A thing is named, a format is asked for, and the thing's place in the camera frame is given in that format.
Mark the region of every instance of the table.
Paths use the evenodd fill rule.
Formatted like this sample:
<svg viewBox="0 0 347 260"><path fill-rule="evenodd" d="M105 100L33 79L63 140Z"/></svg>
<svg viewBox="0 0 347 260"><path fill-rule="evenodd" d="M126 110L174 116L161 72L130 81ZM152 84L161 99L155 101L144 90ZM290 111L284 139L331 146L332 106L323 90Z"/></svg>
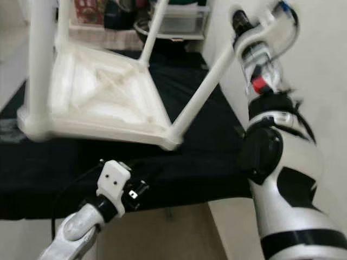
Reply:
<svg viewBox="0 0 347 260"><path fill-rule="evenodd" d="M132 58L140 55L119 52ZM153 53L150 64L174 121L204 79L207 66L199 53ZM172 152L114 141L54 138L32 142L16 125L16 111L23 99L24 85L0 113L0 219L50 218L59 191L100 158L129 164L133 168L130 183L156 173L140 210L250 197L247 178L236 163L242 144L237 129L241 126L219 87L187 131L183 145ZM83 199L94 195L99 174L95 170L68 190L56 216L67 216Z"/></svg>

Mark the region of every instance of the black connector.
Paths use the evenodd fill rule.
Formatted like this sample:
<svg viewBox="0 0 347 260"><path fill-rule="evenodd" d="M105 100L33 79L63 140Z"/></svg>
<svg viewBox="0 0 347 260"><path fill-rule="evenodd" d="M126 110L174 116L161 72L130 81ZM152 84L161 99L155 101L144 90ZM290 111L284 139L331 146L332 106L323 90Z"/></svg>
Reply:
<svg viewBox="0 0 347 260"><path fill-rule="evenodd" d="M141 180L138 185L129 185L124 189L124 194L122 196L123 203L133 210L137 210L149 188L149 185L143 180Z"/></svg>
<svg viewBox="0 0 347 260"><path fill-rule="evenodd" d="M232 25L236 33L236 38L240 37L246 31L253 29L246 13L243 10L237 10L232 19Z"/></svg>
<svg viewBox="0 0 347 260"><path fill-rule="evenodd" d="M89 198L86 202L92 204L96 209L98 209L98 211L104 218L105 223L110 222L114 218L114 216L118 214L118 211L113 203L104 195Z"/></svg>

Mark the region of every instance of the box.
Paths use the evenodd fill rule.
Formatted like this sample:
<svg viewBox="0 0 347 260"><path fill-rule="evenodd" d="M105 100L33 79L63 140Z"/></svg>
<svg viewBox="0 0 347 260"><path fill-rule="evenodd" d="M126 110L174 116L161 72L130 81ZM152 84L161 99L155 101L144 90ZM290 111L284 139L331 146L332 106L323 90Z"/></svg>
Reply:
<svg viewBox="0 0 347 260"><path fill-rule="evenodd" d="M104 24L106 0L74 0L79 24Z"/></svg>
<svg viewBox="0 0 347 260"><path fill-rule="evenodd" d="M156 2L151 2L152 13ZM210 8L195 4L168 5L160 34L203 34Z"/></svg>

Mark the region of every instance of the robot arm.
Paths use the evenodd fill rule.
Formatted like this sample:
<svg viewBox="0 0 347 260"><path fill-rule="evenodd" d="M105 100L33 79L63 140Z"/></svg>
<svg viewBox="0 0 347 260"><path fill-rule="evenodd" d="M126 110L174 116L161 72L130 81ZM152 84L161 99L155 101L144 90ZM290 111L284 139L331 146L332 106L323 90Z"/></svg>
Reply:
<svg viewBox="0 0 347 260"><path fill-rule="evenodd" d="M130 178L128 170L126 165L116 161L105 163L98 180L97 196L62 222L53 242L39 260L82 259L105 224L124 215L121 199L124 185ZM126 195L136 202L136 191L130 190Z"/></svg>
<svg viewBox="0 0 347 260"><path fill-rule="evenodd" d="M262 19L253 26L242 10L233 16L250 118L239 162L249 177L265 259L347 259L345 236L312 204L323 160L277 60L274 40L290 31L297 37L298 18L280 1Z"/></svg>

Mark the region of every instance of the wire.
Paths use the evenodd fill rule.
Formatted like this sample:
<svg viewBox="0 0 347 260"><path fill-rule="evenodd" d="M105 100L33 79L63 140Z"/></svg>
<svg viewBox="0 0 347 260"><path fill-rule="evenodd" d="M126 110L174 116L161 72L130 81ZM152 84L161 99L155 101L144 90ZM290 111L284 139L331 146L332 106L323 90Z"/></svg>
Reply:
<svg viewBox="0 0 347 260"><path fill-rule="evenodd" d="M272 63L273 61L277 60L278 58L280 58L281 56L283 56L283 54L285 54L287 51L289 51L294 44L296 43L299 34L300 34L300 23L299 23L299 17L298 14L295 12L294 9L289 7L290 12L292 13L293 19L294 19L294 26L295 26L295 33L293 36L293 39L291 40L291 42L288 44L288 46L286 48L284 48L281 52L277 53L275 56L273 56L270 60L268 60L266 63Z"/></svg>
<svg viewBox="0 0 347 260"><path fill-rule="evenodd" d="M310 124L306 121L306 119L299 113L297 109L294 109L292 111L294 115L297 116L298 120L303 124L303 126L306 128L307 133L311 137L312 141L317 144L316 137L314 136L313 130L310 127Z"/></svg>
<svg viewBox="0 0 347 260"><path fill-rule="evenodd" d="M80 182L81 180L83 180L85 177L87 177L90 173L94 172L96 169L102 167L104 165L104 161L100 160L100 162L92 167L91 169L89 169L88 171L86 171L85 173L83 173L81 176L78 176L77 178L75 178L73 181L71 181L71 183L69 183L66 187L64 187L55 197L53 204L52 204L52 218L50 221L50 230L51 230L51 236L52 236L52 241L55 238L55 221L56 221L56 209L59 205L59 202L61 200L61 198L65 195L65 193L71 189L75 184L77 184L78 182Z"/></svg>

